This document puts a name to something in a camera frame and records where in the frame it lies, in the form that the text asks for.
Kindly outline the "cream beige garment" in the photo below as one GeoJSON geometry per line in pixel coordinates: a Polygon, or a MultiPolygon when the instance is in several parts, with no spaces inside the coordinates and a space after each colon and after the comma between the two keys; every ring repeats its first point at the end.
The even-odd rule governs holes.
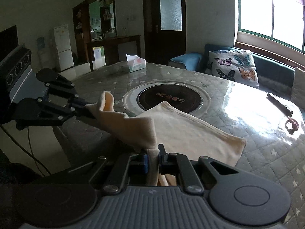
{"type": "Polygon", "coordinates": [[[148,154],[148,185],[168,185],[173,178],[160,176],[157,159],[158,145],[167,152],[186,155],[190,160],[208,156],[230,166],[235,166],[246,146],[246,139],[226,133],[209,123],[184,113],[168,102],[136,116],[114,110],[114,97],[105,91],[99,101],[85,106],[94,119],[85,123],[110,133],[136,150],[148,154]]]}

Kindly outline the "white refrigerator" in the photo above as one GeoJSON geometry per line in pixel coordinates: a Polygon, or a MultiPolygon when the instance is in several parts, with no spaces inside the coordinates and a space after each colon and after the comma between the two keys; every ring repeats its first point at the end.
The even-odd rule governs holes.
{"type": "Polygon", "coordinates": [[[64,71],[74,66],[71,51],[68,25],[62,25],[53,29],[57,51],[58,69],[64,71]]]}

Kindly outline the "dark wooden cabinet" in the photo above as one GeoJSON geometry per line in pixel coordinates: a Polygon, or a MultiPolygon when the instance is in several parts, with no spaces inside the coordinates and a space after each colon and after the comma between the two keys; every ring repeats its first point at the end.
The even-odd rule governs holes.
{"type": "Polygon", "coordinates": [[[115,0],[84,0],[72,9],[76,52],[80,64],[94,71],[98,62],[112,65],[126,54],[141,55],[141,36],[117,31],[115,0]]]}

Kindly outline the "round black induction cooker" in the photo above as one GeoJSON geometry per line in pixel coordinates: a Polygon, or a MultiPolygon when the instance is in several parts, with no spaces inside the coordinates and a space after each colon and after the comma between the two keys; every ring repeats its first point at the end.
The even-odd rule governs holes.
{"type": "Polygon", "coordinates": [[[125,110],[133,115],[140,115],[164,101],[198,118],[203,116],[211,104],[209,94],[201,87],[168,80],[143,83],[122,98],[125,110]]]}

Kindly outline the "tissue box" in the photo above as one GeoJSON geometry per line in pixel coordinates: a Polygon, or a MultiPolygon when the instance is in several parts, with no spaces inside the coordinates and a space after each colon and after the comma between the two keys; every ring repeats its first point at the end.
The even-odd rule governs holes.
{"type": "Polygon", "coordinates": [[[146,60],[137,55],[126,55],[127,61],[123,63],[122,70],[127,73],[146,68],[146,60]]]}

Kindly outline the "butterfly print pillow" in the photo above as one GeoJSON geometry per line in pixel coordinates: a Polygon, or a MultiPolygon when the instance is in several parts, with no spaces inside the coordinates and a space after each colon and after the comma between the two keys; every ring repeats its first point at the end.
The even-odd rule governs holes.
{"type": "Polygon", "coordinates": [[[209,51],[206,72],[215,77],[259,88],[258,74],[251,51],[209,51]]]}

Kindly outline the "black remote control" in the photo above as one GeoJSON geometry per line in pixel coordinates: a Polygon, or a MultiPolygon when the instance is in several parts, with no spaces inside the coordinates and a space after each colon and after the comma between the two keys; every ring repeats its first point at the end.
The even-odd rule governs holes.
{"type": "Polygon", "coordinates": [[[293,110],[290,109],[288,106],[285,106],[278,99],[275,98],[274,95],[268,93],[267,99],[276,107],[278,108],[286,117],[291,117],[293,114],[293,110]]]}

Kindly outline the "dark wooden door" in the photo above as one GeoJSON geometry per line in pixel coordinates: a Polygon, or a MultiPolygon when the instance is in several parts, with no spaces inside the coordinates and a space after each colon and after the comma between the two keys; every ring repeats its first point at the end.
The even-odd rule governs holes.
{"type": "Polygon", "coordinates": [[[186,53],[186,0],[143,0],[145,57],[167,65],[186,53]]]}

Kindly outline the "dark teal sofa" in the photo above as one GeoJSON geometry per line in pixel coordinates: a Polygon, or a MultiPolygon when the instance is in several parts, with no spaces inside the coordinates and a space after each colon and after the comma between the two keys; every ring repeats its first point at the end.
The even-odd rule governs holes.
{"type": "Polygon", "coordinates": [[[210,74],[291,99],[295,69],[250,50],[206,44],[204,53],[169,60],[169,66],[210,74]]]}

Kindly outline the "beige cushion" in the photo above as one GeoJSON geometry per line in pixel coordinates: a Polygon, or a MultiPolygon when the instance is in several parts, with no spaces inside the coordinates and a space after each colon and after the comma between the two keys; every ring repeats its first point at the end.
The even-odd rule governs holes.
{"type": "Polygon", "coordinates": [[[297,106],[304,108],[305,104],[305,72],[295,67],[291,101],[297,106]]]}

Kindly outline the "green framed window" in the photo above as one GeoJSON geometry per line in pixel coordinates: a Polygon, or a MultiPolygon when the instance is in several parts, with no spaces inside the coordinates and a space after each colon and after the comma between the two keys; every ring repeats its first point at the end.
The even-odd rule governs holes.
{"type": "Polygon", "coordinates": [[[304,53],[304,0],[238,0],[239,30],[304,53]]]}

